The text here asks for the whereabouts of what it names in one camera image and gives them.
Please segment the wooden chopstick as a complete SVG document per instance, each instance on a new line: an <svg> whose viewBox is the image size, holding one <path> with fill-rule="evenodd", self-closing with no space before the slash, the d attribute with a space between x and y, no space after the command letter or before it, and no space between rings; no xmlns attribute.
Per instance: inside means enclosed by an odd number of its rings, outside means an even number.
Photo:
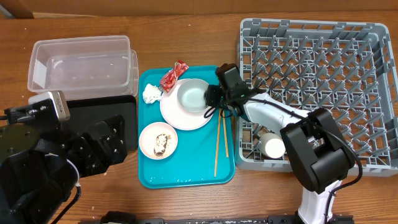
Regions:
<svg viewBox="0 0 398 224"><path fill-rule="evenodd" d="M219 146L220 146L220 128L221 128L221 110L219 109L218 110L217 137L216 137L214 177L217 176L217 168L218 168L218 156L219 156Z"/></svg>
<svg viewBox="0 0 398 224"><path fill-rule="evenodd" d="M221 113L221 117L223 120L223 133L224 133L224 144L225 144L225 151L226 151L226 157L229 157L229 150L228 150L228 137L226 133L226 118L225 118L225 112L223 111Z"/></svg>

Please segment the white bowl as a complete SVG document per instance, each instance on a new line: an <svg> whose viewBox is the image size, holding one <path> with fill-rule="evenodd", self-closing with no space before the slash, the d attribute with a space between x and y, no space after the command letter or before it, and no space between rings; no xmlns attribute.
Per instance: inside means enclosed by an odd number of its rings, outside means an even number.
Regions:
<svg viewBox="0 0 398 224"><path fill-rule="evenodd" d="M201 79L188 79L177 91L177 99L182 108L191 113L200 113L207 109L205 92L209 84Z"/></svg>

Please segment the large pink plate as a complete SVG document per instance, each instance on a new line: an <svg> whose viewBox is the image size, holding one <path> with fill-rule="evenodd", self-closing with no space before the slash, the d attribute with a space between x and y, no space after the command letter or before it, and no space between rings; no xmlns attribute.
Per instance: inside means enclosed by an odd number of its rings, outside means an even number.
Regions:
<svg viewBox="0 0 398 224"><path fill-rule="evenodd" d="M188 78L178 80L175 86L169 92L163 92L160 100L160 112L163 119L169 125L183 131L192 131L206 125L212 115L209 118L205 118L204 114L209 107L205 108L201 112L189 112L178 102L178 90L183 85L191 80L200 81L197 78Z"/></svg>

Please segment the white cup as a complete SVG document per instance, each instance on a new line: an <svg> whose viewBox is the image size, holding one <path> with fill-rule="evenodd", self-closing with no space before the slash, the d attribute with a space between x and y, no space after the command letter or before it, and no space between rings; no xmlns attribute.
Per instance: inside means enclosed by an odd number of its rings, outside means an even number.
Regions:
<svg viewBox="0 0 398 224"><path fill-rule="evenodd" d="M285 154L283 140L274 133L265 133L260 137L261 146L259 150L262 154L272 159L278 159Z"/></svg>

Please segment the grey dish rack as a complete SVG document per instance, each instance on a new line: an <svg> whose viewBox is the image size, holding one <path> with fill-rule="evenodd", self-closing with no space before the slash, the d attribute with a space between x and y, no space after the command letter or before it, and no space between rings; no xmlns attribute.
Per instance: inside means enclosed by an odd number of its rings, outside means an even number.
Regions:
<svg viewBox="0 0 398 224"><path fill-rule="evenodd" d="M397 71L384 24L244 19L238 62L249 88L326 108L366 176L397 174Z"/></svg>

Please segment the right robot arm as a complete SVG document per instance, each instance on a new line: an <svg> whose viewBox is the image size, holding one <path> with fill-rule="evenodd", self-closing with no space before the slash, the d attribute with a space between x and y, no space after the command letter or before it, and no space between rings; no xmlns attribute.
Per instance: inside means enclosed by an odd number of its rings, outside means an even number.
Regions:
<svg viewBox="0 0 398 224"><path fill-rule="evenodd" d="M292 171L303 186L295 223L335 222L332 206L336 192L357 183L363 174L343 182L348 171L361 162L328 110L299 110L276 101L264 90L245 86L210 85L204 98L209 106L207 116L229 111L231 116L279 134Z"/></svg>

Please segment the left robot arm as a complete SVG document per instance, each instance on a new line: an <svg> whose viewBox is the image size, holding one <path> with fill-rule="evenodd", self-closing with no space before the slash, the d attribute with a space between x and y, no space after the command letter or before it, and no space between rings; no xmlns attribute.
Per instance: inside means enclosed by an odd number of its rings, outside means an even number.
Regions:
<svg viewBox="0 0 398 224"><path fill-rule="evenodd" d="M121 115L77 135L42 134L24 124L1 127L1 223L48 223L80 179L105 173L127 156Z"/></svg>

